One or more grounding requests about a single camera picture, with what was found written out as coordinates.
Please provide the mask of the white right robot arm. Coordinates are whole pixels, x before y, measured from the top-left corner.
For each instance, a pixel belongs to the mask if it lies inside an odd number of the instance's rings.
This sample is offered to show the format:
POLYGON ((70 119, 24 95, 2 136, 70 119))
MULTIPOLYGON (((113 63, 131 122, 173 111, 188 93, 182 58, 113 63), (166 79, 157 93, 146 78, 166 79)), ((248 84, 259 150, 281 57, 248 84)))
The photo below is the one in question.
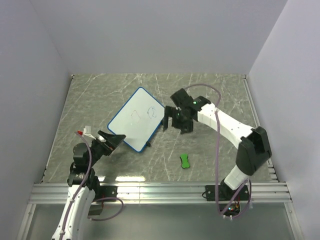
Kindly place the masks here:
POLYGON ((267 131, 243 124, 219 110, 216 105, 203 96, 192 98, 187 93, 173 94, 175 106, 164 109, 163 128, 168 128, 169 118, 172 127, 181 134, 193 131, 194 122, 204 124, 215 130, 218 136, 229 140, 236 148, 235 166, 218 186, 218 193, 226 200, 238 195, 239 188, 272 156, 267 131))

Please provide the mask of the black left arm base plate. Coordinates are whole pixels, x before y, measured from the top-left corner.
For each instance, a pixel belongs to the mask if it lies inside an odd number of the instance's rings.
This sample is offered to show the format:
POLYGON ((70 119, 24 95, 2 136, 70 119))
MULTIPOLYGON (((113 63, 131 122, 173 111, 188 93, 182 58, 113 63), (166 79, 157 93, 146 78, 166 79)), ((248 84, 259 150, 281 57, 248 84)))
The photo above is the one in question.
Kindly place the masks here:
POLYGON ((102 201, 97 201, 98 199, 102 198, 111 198, 116 197, 118 194, 118 187, 115 185, 102 185, 99 187, 98 194, 95 195, 93 202, 90 206, 88 215, 91 217, 97 217, 99 216, 104 208, 106 203, 108 202, 115 202, 115 199, 107 199, 102 201))

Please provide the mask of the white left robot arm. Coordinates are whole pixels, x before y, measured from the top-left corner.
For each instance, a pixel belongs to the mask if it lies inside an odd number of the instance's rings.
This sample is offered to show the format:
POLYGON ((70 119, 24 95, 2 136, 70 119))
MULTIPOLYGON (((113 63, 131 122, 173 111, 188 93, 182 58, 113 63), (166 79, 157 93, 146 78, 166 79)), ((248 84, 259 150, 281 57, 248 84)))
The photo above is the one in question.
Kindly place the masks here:
POLYGON ((85 220, 103 222, 118 216, 125 207, 122 199, 115 193, 105 195, 93 166, 103 156, 109 156, 124 141, 124 134, 109 134, 101 130, 97 137, 85 131, 76 131, 75 134, 82 142, 73 147, 73 162, 69 168, 67 178, 67 197, 62 215, 53 240, 82 240, 85 220), (97 219, 90 217, 92 203, 120 202, 120 209, 112 216, 97 219))

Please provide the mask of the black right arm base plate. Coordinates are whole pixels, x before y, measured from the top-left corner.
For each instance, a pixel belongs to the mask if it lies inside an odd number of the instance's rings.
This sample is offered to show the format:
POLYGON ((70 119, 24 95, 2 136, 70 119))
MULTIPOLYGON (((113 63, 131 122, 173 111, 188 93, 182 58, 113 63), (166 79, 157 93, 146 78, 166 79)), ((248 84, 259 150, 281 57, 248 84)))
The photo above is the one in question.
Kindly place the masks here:
POLYGON ((219 185, 218 189, 218 213, 223 218, 230 220, 239 217, 252 207, 252 186, 244 184, 239 188, 238 194, 234 197, 238 190, 231 190, 227 186, 219 185))

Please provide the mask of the green whiteboard eraser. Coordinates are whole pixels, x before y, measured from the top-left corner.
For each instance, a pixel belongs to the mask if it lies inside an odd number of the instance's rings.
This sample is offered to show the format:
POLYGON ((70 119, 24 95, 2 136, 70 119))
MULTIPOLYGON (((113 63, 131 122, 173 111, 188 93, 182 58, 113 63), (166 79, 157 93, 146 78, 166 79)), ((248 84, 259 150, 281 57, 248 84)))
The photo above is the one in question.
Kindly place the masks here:
POLYGON ((182 169, 188 169, 190 168, 190 163, 189 163, 189 159, 188 159, 188 154, 187 153, 183 153, 179 156, 180 161, 181 161, 181 168, 182 169))

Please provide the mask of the blue framed whiteboard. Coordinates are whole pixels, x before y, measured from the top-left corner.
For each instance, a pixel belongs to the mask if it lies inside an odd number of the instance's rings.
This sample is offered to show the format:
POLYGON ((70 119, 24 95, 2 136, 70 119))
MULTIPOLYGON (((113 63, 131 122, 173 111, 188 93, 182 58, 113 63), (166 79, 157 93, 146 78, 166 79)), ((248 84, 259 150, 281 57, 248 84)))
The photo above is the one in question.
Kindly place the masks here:
POLYGON ((124 142, 140 153, 160 126, 164 113, 165 107, 145 88, 138 87, 107 129, 115 135, 126 135, 124 142))

